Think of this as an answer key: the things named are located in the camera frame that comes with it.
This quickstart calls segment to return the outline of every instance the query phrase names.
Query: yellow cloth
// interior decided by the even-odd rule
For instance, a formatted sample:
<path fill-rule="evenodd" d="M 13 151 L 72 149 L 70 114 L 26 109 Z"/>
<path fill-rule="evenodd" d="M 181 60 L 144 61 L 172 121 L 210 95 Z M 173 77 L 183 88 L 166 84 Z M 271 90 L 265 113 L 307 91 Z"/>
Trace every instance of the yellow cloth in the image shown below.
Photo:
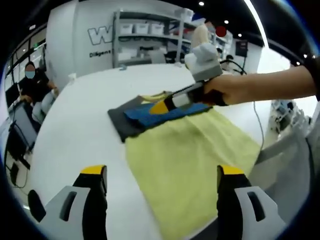
<path fill-rule="evenodd" d="M 125 146 L 165 240 L 183 239 L 217 216 L 217 165 L 249 174 L 260 149 L 214 109 L 167 121 Z"/>

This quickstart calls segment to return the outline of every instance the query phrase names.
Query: black ceiling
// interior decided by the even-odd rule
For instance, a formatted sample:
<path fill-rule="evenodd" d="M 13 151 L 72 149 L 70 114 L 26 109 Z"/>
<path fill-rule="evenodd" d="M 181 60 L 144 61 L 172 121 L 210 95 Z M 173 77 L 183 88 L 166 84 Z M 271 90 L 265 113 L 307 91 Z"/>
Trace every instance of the black ceiling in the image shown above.
<path fill-rule="evenodd" d="M 228 20 L 226 25 L 234 37 L 238 33 L 242 33 L 242 38 L 248 39 L 250 42 L 261 45 L 261 35 L 259 29 L 247 8 L 244 0 L 202 0 L 205 5 L 199 6 L 198 0 L 166 0 L 181 7 L 192 9 L 194 12 L 201 14 L 216 25 L 224 25 L 224 20 Z M 285 52 L 292 52 L 299 58 L 306 53 L 306 38 L 303 31 L 293 21 L 293 19 L 281 8 L 278 0 L 251 0 L 254 5 L 261 22 L 264 26 L 266 36 L 271 42 L 276 42 L 287 48 Z M 68 0 L 33 0 L 33 1 L 10 1 L 7 2 L 8 9 L 12 9 L 15 14 L 10 18 L 4 19 L 8 24 L 4 25 L 4 43 L 8 47 L 4 49 L 7 56 L 12 52 L 20 41 L 22 41 L 29 33 L 29 26 L 36 24 L 41 25 L 48 20 L 50 10 L 65 3 Z M 314 21 L 317 12 L 317 2 L 315 0 L 291 0 L 291 4 L 296 8 L 300 16 L 305 20 L 307 26 L 313 32 L 313 35 L 319 41 L 320 27 L 317 26 L 318 21 Z M 274 47 L 278 52 L 290 57 L 293 61 L 294 57 L 283 53 L 282 47 Z"/>

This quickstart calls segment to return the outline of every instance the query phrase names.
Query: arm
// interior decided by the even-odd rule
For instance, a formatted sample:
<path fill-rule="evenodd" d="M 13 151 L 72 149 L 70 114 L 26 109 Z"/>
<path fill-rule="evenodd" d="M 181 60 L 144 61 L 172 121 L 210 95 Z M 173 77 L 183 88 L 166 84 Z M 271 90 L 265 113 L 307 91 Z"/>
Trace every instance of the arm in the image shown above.
<path fill-rule="evenodd" d="M 218 90 L 226 104 L 274 99 L 297 99 L 315 95 L 313 76 L 304 66 L 280 72 L 243 76 L 221 75 L 209 81 L 204 93 Z"/>

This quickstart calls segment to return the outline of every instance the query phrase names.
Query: desk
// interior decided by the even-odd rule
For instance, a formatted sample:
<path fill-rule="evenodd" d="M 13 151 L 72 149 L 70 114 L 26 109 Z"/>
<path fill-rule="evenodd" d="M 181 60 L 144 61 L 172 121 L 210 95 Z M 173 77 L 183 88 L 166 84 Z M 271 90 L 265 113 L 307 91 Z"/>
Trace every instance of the desk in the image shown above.
<path fill-rule="evenodd" d="M 157 223 L 125 159 L 107 111 L 137 95 L 176 91 L 194 80 L 183 66 L 149 64 L 81 76 L 68 84 L 46 116 L 33 150 L 31 186 L 46 205 L 91 165 L 107 165 L 108 239 L 161 239 Z M 256 103 L 266 131 L 271 102 Z M 261 131 L 252 103 L 217 107 L 259 144 Z"/>

